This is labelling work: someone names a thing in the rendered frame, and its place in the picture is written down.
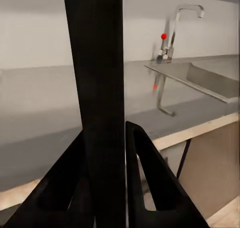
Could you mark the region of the poster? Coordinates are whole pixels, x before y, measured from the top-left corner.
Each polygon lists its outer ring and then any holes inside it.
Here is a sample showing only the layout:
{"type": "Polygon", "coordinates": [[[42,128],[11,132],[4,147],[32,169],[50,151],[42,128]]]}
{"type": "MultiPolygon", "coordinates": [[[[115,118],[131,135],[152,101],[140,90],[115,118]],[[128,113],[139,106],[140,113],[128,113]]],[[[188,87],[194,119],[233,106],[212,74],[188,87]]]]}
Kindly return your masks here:
{"type": "Polygon", "coordinates": [[[126,228],[123,0],[65,0],[96,228],[126,228]]]}

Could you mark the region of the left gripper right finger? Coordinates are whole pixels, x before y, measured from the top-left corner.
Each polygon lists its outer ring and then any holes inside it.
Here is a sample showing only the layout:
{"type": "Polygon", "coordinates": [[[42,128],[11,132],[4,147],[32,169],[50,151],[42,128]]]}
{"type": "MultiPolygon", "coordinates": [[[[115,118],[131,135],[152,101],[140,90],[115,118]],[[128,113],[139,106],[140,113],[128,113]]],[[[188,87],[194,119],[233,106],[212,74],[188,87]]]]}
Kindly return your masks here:
{"type": "Polygon", "coordinates": [[[145,130],[125,123],[129,228],[209,228],[145,130]],[[145,208],[140,159],[156,211],[145,208]]]}

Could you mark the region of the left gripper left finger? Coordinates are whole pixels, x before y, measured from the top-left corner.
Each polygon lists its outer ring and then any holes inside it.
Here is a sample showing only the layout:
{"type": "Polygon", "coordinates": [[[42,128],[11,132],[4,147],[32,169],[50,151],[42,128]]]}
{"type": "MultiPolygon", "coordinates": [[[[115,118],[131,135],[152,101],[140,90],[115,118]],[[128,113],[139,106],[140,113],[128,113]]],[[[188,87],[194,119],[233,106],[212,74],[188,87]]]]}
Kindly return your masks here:
{"type": "Polygon", "coordinates": [[[79,133],[3,228],[94,228],[84,133],[79,133]]]}

